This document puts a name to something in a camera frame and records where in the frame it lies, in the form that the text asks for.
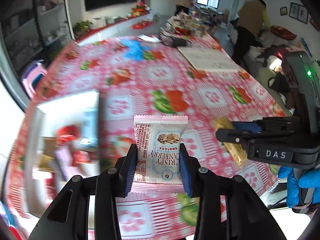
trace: picture frame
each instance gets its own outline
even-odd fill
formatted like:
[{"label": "picture frame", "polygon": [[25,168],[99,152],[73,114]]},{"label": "picture frame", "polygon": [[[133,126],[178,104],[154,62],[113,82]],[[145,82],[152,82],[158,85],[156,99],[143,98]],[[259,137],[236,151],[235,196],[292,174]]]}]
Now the picture frame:
[{"label": "picture frame", "polygon": [[287,15],[288,14],[288,9],[286,6],[284,7],[281,7],[280,8],[280,15],[283,16],[283,15]]},{"label": "picture frame", "polygon": [[298,20],[299,6],[297,3],[290,3],[289,17]]},{"label": "picture frame", "polygon": [[310,23],[318,32],[320,32],[320,24],[316,23],[312,17],[310,17]]},{"label": "picture frame", "polygon": [[309,13],[303,5],[292,2],[290,4],[289,17],[308,24]]}]

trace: screw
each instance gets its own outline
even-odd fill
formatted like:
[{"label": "screw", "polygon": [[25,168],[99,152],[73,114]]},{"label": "screw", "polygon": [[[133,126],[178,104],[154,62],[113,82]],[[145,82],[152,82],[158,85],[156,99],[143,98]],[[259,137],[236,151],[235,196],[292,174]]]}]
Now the screw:
[{"label": "screw", "polygon": [[79,175],[75,175],[72,177],[73,182],[78,182],[80,179],[81,179],[81,177]]},{"label": "screw", "polygon": [[109,174],[114,174],[114,173],[116,173],[117,172],[117,169],[116,168],[109,168],[108,169],[108,173]]},{"label": "screw", "polygon": [[200,173],[205,174],[205,173],[207,173],[207,172],[208,172],[208,169],[207,169],[207,168],[205,168],[205,167],[200,167],[200,168],[198,169],[198,171],[199,171]]},{"label": "screw", "polygon": [[234,179],[235,179],[235,181],[237,181],[237,182],[242,182],[242,181],[243,181],[243,178],[242,178],[240,175],[234,176]]}]

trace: gloved hand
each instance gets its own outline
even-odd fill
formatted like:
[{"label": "gloved hand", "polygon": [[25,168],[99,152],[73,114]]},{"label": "gloved hand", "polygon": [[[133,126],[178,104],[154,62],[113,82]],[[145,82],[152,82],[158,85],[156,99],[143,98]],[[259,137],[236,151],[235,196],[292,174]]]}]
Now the gloved hand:
[{"label": "gloved hand", "polygon": [[312,203],[320,202],[320,169],[307,171],[297,180],[294,177],[293,168],[280,167],[278,177],[279,179],[287,177],[287,205],[289,208],[299,203],[299,187],[314,187]]}]

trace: plastic bag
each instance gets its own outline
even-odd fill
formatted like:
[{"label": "plastic bag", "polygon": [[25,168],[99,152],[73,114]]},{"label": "plastic bag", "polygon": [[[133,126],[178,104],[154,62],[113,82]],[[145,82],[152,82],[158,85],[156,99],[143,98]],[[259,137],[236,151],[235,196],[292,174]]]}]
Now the plastic bag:
[{"label": "plastic bag", "polygon": [[[226,116],[221,116],[212,121],[212,126],[215,129],[225,128],[234,129],[232,122]],[[248,163],[247,152],[242,148],[241,144],[224,143],[226,149],[231,154],[235,163],[244,168]]]},{"label": "plastic bag", "polygon": [[188,124],[188,117],[136,115],[133,124],[138,146],[134,181],[181,184],[180,137]]}]

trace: black pants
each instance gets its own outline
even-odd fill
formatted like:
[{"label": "black pants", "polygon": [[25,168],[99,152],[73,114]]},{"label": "black pants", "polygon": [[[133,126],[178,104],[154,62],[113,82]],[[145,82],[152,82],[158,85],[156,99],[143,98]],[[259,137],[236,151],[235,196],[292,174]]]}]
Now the black pants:
[{"label": "black pants", "polygon": [[181,6],[181,5],[176,5],[176,12],[174,15],[177,15],[179,12],[184,11],[186,14],[189,14],[189,8]]},{"label": "black pants", "polygon": [[235,45],[235,49],[233,51],[232,59],[235,63],[240,65],[241,59],[243,59],[244,55],[250,49],[250,45],[252,45],[255,41],[255,36],[249,32],[246,28],[238,26],[238,39]]}]

